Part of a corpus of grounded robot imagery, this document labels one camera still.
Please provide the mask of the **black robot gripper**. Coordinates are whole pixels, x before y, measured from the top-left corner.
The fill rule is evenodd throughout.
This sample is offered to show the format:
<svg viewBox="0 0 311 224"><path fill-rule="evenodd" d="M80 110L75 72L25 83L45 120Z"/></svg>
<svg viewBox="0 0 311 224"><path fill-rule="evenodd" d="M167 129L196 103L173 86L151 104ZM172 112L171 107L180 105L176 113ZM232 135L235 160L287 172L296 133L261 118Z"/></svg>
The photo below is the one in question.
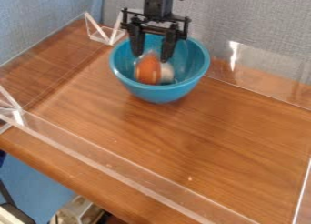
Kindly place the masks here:
<svg viewBox="0 0 311 224"><path fill-rule="evenodd" d="M144 46L144 34L164 36L160 61L165 63L172 55L179 38L188 37L191 18L168 14L164 17L148 16L141 9L121 9L121 28L127 30L131 50L140 56Z"/></svg>

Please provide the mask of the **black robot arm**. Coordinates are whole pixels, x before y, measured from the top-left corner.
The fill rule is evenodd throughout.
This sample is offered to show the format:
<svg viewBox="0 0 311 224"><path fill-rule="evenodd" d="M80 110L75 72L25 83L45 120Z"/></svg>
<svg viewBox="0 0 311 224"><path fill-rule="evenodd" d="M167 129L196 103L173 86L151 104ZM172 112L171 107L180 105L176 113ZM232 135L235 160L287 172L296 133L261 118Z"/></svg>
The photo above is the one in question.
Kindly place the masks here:
<svg viewBox="0 0 311 224"><path fill-rule="evenodd" d="M144 0L143 10L121 9L120 26L128 31L131 51L140 56L144 50L145 35L163 36L160 61L165 63L173 55L175 46L188 37L191 18L172 13L173 0Z"/></svg>

